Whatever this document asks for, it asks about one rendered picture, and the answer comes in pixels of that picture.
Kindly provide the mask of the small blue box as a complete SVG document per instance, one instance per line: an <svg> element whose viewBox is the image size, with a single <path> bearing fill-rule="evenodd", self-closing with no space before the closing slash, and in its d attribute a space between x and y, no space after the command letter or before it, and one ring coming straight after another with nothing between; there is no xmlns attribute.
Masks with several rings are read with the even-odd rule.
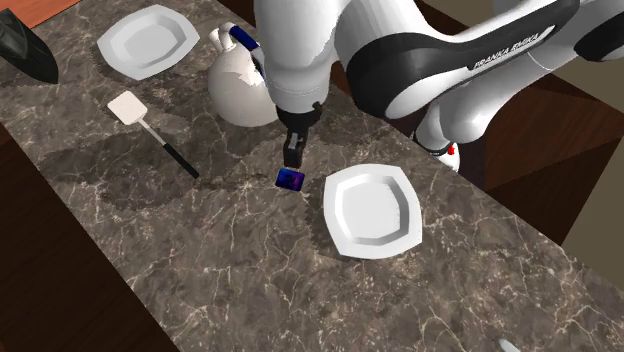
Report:
<svg viewBox="0 0 624 352"><path fill-rule="evenodd" d="M299 192L302 189L305 174L288 168L281 168L277 174L275 185L277 187Z"/></svg>

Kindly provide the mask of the white square plate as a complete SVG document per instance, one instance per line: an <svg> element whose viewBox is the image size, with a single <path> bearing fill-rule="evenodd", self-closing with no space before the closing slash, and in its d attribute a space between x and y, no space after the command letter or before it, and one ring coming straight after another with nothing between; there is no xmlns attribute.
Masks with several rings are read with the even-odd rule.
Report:
<svg viewBox="0 0 624 352"><path fill-rule="evenodd" d="M420 202L398 166L358 164L329 175L323 211L343 256L385 259L422 243Z"/></svg>
<svg viewBox="0 0 624 352"><path fill-rule="evenodd" d="M114 70L143 80L177 64L199 39L185 16L155 4L119 20L97 40L97 46Z"/></svg>

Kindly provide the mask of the black clothes iron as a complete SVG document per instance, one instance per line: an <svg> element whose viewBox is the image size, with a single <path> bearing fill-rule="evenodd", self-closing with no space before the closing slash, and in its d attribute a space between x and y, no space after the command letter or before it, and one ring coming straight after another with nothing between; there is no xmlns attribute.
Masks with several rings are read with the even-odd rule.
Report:
<svg viewBox="0 0 624 352"><path fill-rule="evenodd" d="M38 81L58 83L53 53L9 8L0 11L0 56Z"/></svg>

